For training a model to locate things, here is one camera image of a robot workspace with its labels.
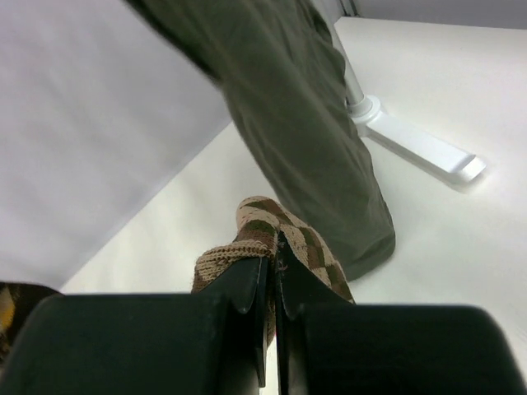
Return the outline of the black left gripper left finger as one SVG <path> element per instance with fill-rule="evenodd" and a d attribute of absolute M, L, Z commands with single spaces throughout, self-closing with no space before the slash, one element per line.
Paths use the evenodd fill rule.
<path fill-rule="evenodd" d="M 196 294 L 65 295 L 26 321 L 4 394 L 256 394 L 265 384 L 269 262 Z"/>

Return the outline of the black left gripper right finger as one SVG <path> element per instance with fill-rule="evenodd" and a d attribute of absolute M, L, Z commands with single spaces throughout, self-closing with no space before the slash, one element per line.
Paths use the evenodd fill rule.
<path fill-rule="evenodd" d="M 305 303 L 276 290 L 282 394 L 523 394 L 502 330 L 463 305 Z"/>

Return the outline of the brown black argyle sock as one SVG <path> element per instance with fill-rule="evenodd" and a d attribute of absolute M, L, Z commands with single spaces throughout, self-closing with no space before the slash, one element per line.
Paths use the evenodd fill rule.
<path fill-rule="evenodd" d="M 8 357 L 18 332 L 35 307 L 60 292 L 38 284 L 1 283 L 1 366 Z"/>

